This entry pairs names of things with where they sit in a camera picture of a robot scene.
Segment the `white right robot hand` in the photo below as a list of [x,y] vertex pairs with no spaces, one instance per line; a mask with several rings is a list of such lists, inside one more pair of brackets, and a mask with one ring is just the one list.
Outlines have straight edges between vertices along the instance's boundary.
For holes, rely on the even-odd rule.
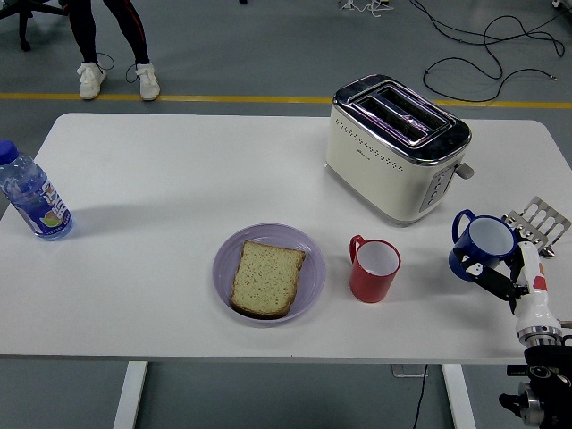
[[532,242],[491,217],[476,218],[464,231],[454,226],[451,235],[451,271],[509,302],[521,343],[560,341],[561,325],[549,309],[543,266]]

